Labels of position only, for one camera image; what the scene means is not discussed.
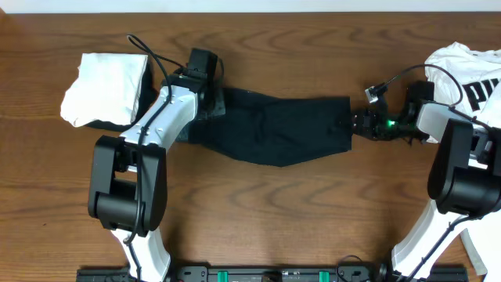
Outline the black pants red waistband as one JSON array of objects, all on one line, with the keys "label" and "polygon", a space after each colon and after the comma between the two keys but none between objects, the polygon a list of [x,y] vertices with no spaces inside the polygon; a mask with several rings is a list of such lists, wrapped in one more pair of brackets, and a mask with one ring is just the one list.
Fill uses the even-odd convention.
[{"label": "black pants red waistband", "polygon": [[190,122],[176,140],[238,161],[286,167],[351,150],[347,96],[280,99],[225,88],[225,114]]}]

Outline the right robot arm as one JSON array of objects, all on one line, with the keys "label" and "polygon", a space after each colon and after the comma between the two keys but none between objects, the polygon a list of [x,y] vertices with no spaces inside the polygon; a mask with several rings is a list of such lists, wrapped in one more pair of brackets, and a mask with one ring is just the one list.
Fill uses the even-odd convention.
[{"label": "right robot arm", "polygon": [[371,106],[353,114],[353,132],[372,141],[432,138],[439,147],[427,180],[430,200],[373,279],[466,281],[464,267],[435,262],[459,233],[500,210],[500,130],[436,101],[431,82],[411,84],[399,114],[389,114],[386,91],[385,83],[365,90]]}]

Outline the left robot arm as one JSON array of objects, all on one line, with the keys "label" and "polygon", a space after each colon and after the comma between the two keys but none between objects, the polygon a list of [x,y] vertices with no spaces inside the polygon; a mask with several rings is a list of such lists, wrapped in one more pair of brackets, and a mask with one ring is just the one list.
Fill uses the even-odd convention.
[{"label": "left robot arm", "polygon": [[124,274],[106,271],[87,281],[167,281],[171,256],[160,234],[167,205],[169,148],[195,120],[223,115],[214,76],[222,60],[193,49],[188,63],[170,74],[147,112],[118,137],[101,136],[94,147],[88,213],[121,244]]}]

